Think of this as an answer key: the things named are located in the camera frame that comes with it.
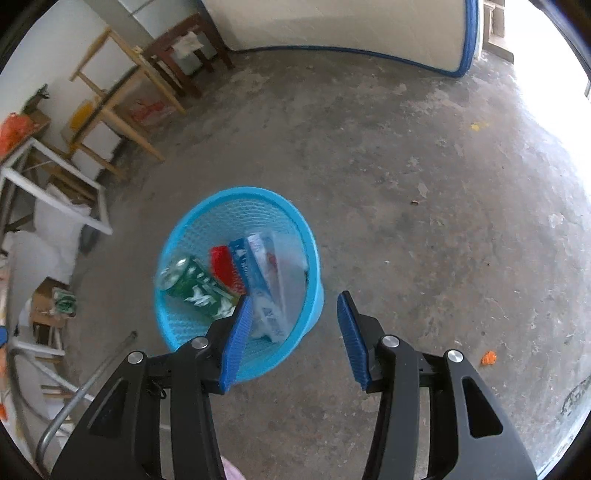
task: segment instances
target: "yellow paint spot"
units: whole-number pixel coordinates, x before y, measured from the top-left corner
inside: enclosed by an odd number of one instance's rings
[[[481,128],[488,127],[490,124],[487,122],[474,122],[470,125],[470,128],[473,129],[475,132],[479,132]]]

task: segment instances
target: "concrete floor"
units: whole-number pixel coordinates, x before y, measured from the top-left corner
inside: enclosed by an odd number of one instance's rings
[[[132,176],[109,189],[115,233],[77,265],[70,377],[132,329],[137,348],[165,352],[152,310],[165,239],[208,195],[261,186],[308,220],[326,304],[283,364],[212,400],[220,451],[246,478],[361,477],[379,397],[353,381],[335,318],[343,289],[416,349],[459,348],[474,365],[496,351],[479,371],[543,466],[576,417],[565,398],[591,372],[581,145],[543,128],[494,56],[462,79],[338,52],[234,61],[200,73],[204,97],[152,136],[165,163],[136,148],[121,159]],[[588,138],[589,117],[560,123]]]

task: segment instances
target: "wooden frame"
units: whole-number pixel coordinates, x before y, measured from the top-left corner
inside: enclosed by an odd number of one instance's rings
[[[41,187],[35,185],[35,183],[33,183],[31,180],[24,177],[22,173],[19,173],[18,171],[12,168],[12,166],[18,161],[18,159],[21,158],[23,155],[28,155],[32,148],[36,148],[47,158],[57,163],[61,168],[68,171],[84,183],[88,184],[89,186],[97,190],[100,220],[97,220],[90,216],[82,215],[80,212],[74,210],[70,205],[61,202],[52,195],[49,195]],[[111,225],[109,223],[109,215],[107,213],[105,188],[100,183],[97,183],[94,180],[91,180],[90,178],[86,177],[74,165],[70,164],[68,161],[61,158],[54,151],[50,150],[41,142],[39,142],[39,140],[37,140],[36,138],[29,138],[29,140],[27,140],[18,150],[16,150],[16,152],[12,153],[12,155],[6,159],[4,165],[2,165],[2,169],[0,170],[0,192],[4,188],[5,180],[10,180],[23,190],[26,190],[36,198],[44,201],[52,207],[57,208],[59,211],[65,213],[74,220],[78,220],[81,223],[96,228],[97,230],[106,233],[107,235],[111,235],[113,233],[113,229],[111,228]]]

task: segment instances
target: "metal rod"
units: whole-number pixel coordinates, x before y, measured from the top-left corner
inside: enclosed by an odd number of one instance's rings
[[[68,382],[68,380],[66,380],[65,378],[56,374],[51,368],[47,367],[46,365],[43,365],[38,360],[35,360],[33,358],[33,356],[30,353],[28,353],[27,351],[20,350],[19,354],[21,354],[22,357],[25,360],[27,360],[27,362],[29,362],[32,366],[37,368],[37,370],[39,370],[42,374],[48,376],[54,382],[59,383],[65,389],[71,391],[72,393],[76,393],[78,391],[77,386],[72,385],[70,382]],[[88,401],[93,401],[95,399],[92,395],[90,395],[88,393],[86,395],[84,395],[84,398],[87,399]]]
[[[9,346],[11,350],[17,349],[28,352],[43,353],[44,355],[64,356],[66,354],[64,350],[58,350],[57,348],[52,348],[40,343],[22,342],[18,339],[18,337],[12,337],[10,339]]]
[[[121,342],[115,351],[109,355],[100,365],[99,368],[95,370],[95,372],[90,376],[90,378],[76,391],[76,394],[70,399],[68,403],[66,403],[63,408],[59,411],[56,417],[51,421],[51,423],[47,426],[46,430],[41,435],[39,439],[39,443],[37,444],[37,450],[35,451],[35,463],[39,467],[41,473],[48,478],[49,472],[45,468],[43,463],[43,458],[45,457],[45,452],[47,451],[47,447],[49,447],[50,442],[53,440],[58,428],[61,426],[64,421],[66,421],[67,416],[74,410],[74,407],[78,405],[80,400],[86,395],[89,388],[99,379],[99,377],[103,374],[103,372],[107,369],[107,367],[138,337],[138,332],[133,331],[131,332],[123,342]]]

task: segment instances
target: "brown wooden chair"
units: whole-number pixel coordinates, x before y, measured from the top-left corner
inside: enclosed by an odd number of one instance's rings
[[[200,14],[193,14],[190,17],[187,17],[182,22],[179,22],[173,28],[160,35],[148,47],[146,47],[143,55],[150,62],[150,65],[158,70],[160,75],[162,75],[162,77],[173,89],[177,91],[177,93],[182,94],[183,91],[180,90],[176,82],[171,79],[164,69],[158,64],[159,61],[164,62],[164,64],[170,69],[172,73],[174,73],[179,83],[189,94],[195,97],[201,97],[201,90],[199,90],[199,88],[193,84],[191,78],[181,70],[181,67],[177,65],[172,57],[174,43],[179,37],[182,37],[189,32],[194,32],[195,34],[203,33],[216,49],[218,56],[226,64],[228,70],[234,68],[234,64],[228,56],[228,52],[226,51],[226,47],[223,44],[222,38],[219,36],[213,25],[207,22]],[[195,50],[193,53],[201,61],[203,67],[208,72],[213,72],[213,66],[211,62],[201,50]]]
[[[125,75],[123,75],[110,89],[102,90],[97,84],[88,78],[82,72],[82,70],[109,39],[112,39],[117,44],[117,46],[135,63],[135,66],[126,72]],[[70,81],[73,82],[76,80],[76,78],[79,78],[85,84],[87,84],[90,89],[100,97],[100,101],[95,106],[92,113],[88,116],[84,124],[74,133],[74,136],[70,141],[71,154],[80,149],[89,157],[97,161],[102,167],[107,168],[119,177],[123,177],[124,174],[120,169],[111,165],[111,163],[106,161],[104,158],[101,158],[94,151],[84,145],[84,139],[88,136],[91,130],[99,122],[104,122],[113,127],[114,130],[136,142],[144,150],[154,155],[160,161],[164,161],[164,156],[156,148],[154,148],[144,136],[145,129],[133,121],[129,115],[126,115],[124,112],[118,109],[117,104],[129,92],[134,83],[139,82],[143,78],[148,78],[180,113],[185,114],[187,112],[176,99],[174,92],[170,89],[170,87],[162,81],[162,78],[158,75],[158,73],[155,72],[152,67],[144,61],[144,59],[134,52],[130,46],[127,45],[127,43],[125,43],[124,40],[110,27],[107,27],[105,31],[89,47],[88,51],[84,55],[84,58],[82,58],[76,67],[76,70],[74,73],[72,73]]]

